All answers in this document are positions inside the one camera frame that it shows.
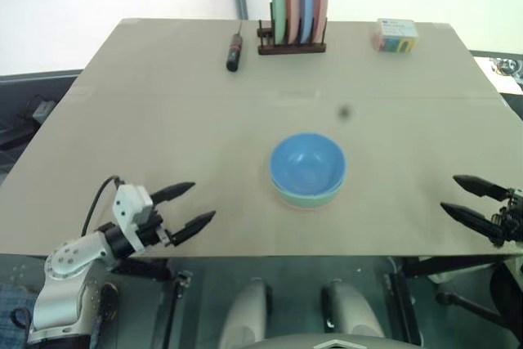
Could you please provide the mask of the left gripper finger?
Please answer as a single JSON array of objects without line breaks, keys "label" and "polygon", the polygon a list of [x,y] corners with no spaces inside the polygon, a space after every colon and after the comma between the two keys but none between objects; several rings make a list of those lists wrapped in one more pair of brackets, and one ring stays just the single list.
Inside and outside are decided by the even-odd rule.
[{"label": "left gripper finger", "polygon": [[177,247],[196,236],[216,215],[216,211],[203,213],[191,221],[173,235],[170,235],[170,244]]},{"label": "left gripper finger", "polygon": [[161,190],[154,192],[151,195],[151,200],[154,205],[158,205],[183,195],[193,186],[195,186],[195,183],[192,181],[184,181],[174,185],[166,186]]}]

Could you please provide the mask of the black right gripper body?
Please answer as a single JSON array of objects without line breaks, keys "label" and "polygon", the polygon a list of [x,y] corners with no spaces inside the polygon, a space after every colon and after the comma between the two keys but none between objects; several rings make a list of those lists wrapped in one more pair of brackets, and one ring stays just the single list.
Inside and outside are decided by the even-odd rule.
[{"label": "black right gripper body", "polygon": [[503,232],[505,241],[522,242],[522,190],[510,189],[507,205],[492,216],[492,222]]}]

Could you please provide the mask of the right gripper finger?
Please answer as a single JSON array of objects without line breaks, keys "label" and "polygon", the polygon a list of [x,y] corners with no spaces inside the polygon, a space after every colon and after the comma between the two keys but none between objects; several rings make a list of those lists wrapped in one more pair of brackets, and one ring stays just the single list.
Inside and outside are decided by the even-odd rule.
[{"label": "right gripper finger", "polygon": [[502,202],[509,198],[509,190],[483,178],[472,175],[454,175],[454,181],[467,192],[478,197],[489,197]]},{"label": "right gripper finger", "polygon": [[457,204],[441,202],[440,206],[455,221],[486,237],[493,246],[500,248],[504,245],[502,227],[487,220],[484,215]]}]

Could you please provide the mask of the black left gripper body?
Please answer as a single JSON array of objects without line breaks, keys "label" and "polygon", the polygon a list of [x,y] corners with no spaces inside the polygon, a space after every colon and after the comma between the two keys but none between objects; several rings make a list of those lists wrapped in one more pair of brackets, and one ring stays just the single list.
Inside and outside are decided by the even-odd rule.
[{"label": "black left gripper body", "polygon": [[163,218],[156,207],[152,207],[145,223],[138,225],[136,234],[145,248],[156,244],[162,244],[165,247],[172,244],[172,236],[163,226]]}]

